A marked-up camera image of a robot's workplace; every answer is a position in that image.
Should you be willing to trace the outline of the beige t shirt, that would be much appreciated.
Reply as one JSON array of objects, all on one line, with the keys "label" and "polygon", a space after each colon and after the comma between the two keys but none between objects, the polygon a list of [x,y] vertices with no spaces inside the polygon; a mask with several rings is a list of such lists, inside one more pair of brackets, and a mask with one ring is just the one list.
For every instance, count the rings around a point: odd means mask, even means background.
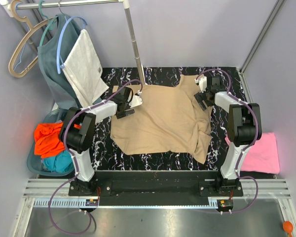
[{"label": "beige t shirt", "polygon": [[184,76],[175,87],[145,85],[142,105],[134,114],[111,119],[111,139],[127,155],[189,153],[206,161],[211,141],[212,108],[202,110],[195,99],[196,76]]}]

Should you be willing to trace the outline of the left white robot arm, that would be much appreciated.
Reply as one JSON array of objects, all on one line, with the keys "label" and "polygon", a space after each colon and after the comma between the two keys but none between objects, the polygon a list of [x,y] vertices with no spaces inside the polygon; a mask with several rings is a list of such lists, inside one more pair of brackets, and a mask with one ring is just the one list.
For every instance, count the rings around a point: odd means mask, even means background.
[{"label": "left white robot arm", "polygon": [[95,193],[97,184],[92,180],[95,171],[91,164],[89,149],[92,146],[95,125],[115,116],[117,119],[132,115],[142,105],[141,91],[134,92],[128,86],[120,86],[108,99],[87,108],[71,107],[61,131],[59,140],[69,152],[74,164],[75,179],[81,181],[79,189],[87,196]]}]

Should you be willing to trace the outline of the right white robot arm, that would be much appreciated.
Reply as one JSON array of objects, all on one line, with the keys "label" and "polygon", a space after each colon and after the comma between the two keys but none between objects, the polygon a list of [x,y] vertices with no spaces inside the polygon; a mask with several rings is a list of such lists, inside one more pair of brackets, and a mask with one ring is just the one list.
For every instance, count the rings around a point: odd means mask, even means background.
[{"label": "right white robot arm", "polygon": [[202,110],[218,106],[228,113],[227,137],[229,149],[220,168],[220,180],[214,183],[214,190],[225,196],[232,189],[229,180],[240,178],[240,168],[250,148],[261,138],[260,108],[257,103],[245,102],[228,91],[220,76],[199,75],[195,79],[199,92],[194,95]]}]

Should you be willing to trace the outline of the white hanging t shirt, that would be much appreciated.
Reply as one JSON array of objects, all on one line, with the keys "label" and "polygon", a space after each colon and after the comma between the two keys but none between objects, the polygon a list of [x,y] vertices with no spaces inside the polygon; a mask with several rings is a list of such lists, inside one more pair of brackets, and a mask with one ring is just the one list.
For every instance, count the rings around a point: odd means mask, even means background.
[{"label": "white hanging t shirt", "polygon": [[103,69],[85,29],[80,31],[67,56],[63,72],[82,107],[92,106],[109,88],[102,80]]}]

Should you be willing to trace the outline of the grey-green hanging t shirt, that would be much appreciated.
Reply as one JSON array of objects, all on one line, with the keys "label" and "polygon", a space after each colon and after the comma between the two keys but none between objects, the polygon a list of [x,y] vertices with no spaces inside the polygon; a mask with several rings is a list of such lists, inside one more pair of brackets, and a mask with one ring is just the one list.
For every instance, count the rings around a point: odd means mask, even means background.
[{"label": "grey-green hanging t shirt", "polygon": [[39,68],[55,103],[60,108],[82,108],[72,86],[64,75],[63,67],[83,29],[69,15],[57,14],[56,16],[57,30],[54,37],[38,47]]}]

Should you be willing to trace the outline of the teal blue t shirt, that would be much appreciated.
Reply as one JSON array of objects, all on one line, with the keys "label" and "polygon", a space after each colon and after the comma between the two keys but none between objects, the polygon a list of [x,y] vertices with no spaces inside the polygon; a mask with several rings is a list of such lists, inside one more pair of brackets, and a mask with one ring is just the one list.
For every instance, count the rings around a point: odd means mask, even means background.
[{"label": "teal blue t shirt", "polygon": [[74,169],[71,154],[66,150],[56,156],[42,159],[42,163],[51,172],[65,173]]}]

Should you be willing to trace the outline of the orange t shirt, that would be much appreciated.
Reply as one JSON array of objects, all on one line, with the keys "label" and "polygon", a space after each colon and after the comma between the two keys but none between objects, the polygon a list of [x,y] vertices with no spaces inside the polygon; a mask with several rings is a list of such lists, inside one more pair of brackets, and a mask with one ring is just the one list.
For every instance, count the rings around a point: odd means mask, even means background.
[{"label": "orange t shirt", "polygon": [[34,154],[49,158],[65,151],[64,143],[59,139],[63,122],[40,123],[34,131]]}]

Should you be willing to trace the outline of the folded pink t shirt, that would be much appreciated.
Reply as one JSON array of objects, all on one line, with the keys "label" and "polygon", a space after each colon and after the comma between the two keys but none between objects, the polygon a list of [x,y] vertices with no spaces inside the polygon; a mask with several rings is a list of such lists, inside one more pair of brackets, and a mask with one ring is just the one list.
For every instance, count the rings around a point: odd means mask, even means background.
[{"label": "folded pink t shirt", "polygon": [[238,170],[279,174],[280,164],[275,134],[263,133],[261,138],[248,150]]}]

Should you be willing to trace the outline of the blue plastic laundry basket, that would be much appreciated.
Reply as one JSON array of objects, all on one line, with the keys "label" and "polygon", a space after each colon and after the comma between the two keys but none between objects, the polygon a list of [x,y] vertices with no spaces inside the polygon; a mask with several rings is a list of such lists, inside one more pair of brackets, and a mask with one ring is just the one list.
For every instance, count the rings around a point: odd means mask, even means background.
[{"label": "blue plastic laundry basket", "polygon": [[[55,109],[45,117],[42,123],[56,123],[58,121],[63,121],[66,117],[67,111],[68,110],[66,109]],[[41,176],[64,177],[74,171],[73,167],[63,173],[48,170],[42,163],[40,156],[36,156],[34,154],[34,149],[35,143],[32,144],[27,158],[27,168],[30,172]]]}]

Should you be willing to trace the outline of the green hanger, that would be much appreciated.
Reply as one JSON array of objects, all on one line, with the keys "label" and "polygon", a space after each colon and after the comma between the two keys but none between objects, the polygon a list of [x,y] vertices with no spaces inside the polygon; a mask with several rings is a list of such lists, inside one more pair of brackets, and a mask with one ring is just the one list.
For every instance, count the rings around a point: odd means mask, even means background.
[{"label": "green hanger", "polygon": [[44,0],[40,0],[39,3],[38,3],[38,10],[39,10],[39,13],[46,18],[48,24],[47,26],[45,27],[43,33],[42,33],[42,36],[41,36],[41,39],[40,39],[40,43],[39,43],[39,46],[42,46],[43,45],[43,42],[44,42],[44,39],[45,39],[45,36],[47,34],[48,31],[52,31],[54,28],[55,28],[55,25],[56,25],[56,19],[57,19],[57,16],[55,16],[54,18],[49,18],[47,15],[45,15],[42,11],[42,4],[44,3],[45,1]]}]

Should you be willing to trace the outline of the beige wooden hanger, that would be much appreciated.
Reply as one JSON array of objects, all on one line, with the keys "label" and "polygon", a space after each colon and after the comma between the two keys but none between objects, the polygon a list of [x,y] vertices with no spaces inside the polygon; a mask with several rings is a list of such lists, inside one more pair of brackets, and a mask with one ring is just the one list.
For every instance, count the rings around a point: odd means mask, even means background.
[{"label": "beige wooden hanger", "polygon": [[17,13],[17,6],[18,3],[23,3],[21,0],[13,0],[10,3],[10,11],[13,15],[13,17],[21,22],[21,23],[25,23],[27,25],[27,27],[29,28],[27,33],[24,35],[24,37],[21,39],[21,41],[19,42],[18,46],[16,47],[16,49],[14,50],[10,61],[8,63],[8,70],[10,72],[10,74],[12,76],[14,76],[15,78],[21,78],[23,77],[25,74],[27,74],[27,72],[38,62],[38,56],[36,56],[31,63],[29,63],[28,66],[25,67],[25,69],[23,71],[21,71],[20,73],[17,73],[14,69],[14,64],[16,63],[18,56],[20,56],[21,51],[23,49],[23,47],[26,45],[27,41],[30,39],[30,37],[36,32],[38,31],[40,28],[42,28],[43,26],[46,26],[48,24],[48,20],[43,20],[41,22],[39,22],[38,24],[36,24],[35,26],[33,26],[30,22],[30,20],[28,19],[28,17],[24,16],[21,17],[18,15]]}]

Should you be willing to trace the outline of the metal clothes rack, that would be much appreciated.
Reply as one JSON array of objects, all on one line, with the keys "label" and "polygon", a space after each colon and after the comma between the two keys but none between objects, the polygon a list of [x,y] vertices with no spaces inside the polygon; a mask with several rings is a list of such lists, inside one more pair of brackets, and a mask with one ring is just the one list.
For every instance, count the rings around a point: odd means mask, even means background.
[{"label": "metal clothes rack", "polygon": [[[10,11],[10,3],[12,1],[8,0],[0,0],[0,5],[4,8],[7,14],[14,18]],[[130,12],[130,4],[127,0],[67,0],[67,1],[59,1],[59,2],[50,2],[43,3],[42,8],[55,8],[55,7],[68,7],[68,6],[79,6],[79,5],[92,5],[92,4],[105,4],[105,3],[121,3],[123,4],[123,8],[126,15],[126,20],[128,24],[128,29],[130,32],[130,38],[132,42],[132,47],[134,51],[134,57],[139,73],[139,78],[142,83],[145,83],[145,76],[143,66],[140,60],[139,50],[137,46],[137,41],[135,37],[133,22],[131,18]],[[25,10],[25,9],[36,9],[38,8],[38,3],[18,3],[17,10]]]}]

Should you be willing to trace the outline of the orange ball tool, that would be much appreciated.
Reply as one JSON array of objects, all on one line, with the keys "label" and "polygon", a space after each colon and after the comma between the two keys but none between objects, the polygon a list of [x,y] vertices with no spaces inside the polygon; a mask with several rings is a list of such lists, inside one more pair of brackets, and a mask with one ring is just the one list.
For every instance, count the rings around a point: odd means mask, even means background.
[{"label": "orange ball tool", "polygon": [[293,224],[290,221],[285,221],[282,225],[283,230],[287,233],[288,237],[293,237]]}]

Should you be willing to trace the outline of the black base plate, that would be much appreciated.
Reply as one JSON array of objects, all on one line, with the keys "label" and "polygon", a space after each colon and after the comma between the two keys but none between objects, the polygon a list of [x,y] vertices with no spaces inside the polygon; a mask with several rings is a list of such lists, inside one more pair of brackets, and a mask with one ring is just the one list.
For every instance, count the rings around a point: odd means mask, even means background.
[{"label": "black base plate", "polygon": [[72,181],[70,196],[100,196],[100,206],[199,207],[209,198],[243,196],[238,179],[225,181],[216,171],[97,171],[89,183]]}]

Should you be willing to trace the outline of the aluminium frame rail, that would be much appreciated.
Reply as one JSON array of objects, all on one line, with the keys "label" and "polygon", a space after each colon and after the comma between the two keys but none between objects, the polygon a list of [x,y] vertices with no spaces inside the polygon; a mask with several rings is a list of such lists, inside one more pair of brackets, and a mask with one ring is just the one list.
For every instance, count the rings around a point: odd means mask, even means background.
[{"label": "aluminium frame rail", "polygon": [[259,49],[261,43],[263,42],[266,34],[268,33],[270,27],[272,26],[274,20],[276,19],[277,15],[279,14],[279,12],[281,11],[282,7],[284,6],[284,4],[286,3],[286,0],[277,0],[271,10],[271,12],[269,13],[262,29],[260,30],[253,46],[251,47],[249,54],[247,55],[244,63],[242,64],[242,66],[239,68],[239,72],[240,73],[244,73],[245,70],[247,69],[247,67],[249,66],[251,60],[253,59],[253,57],[255,56],[257,50]]}]

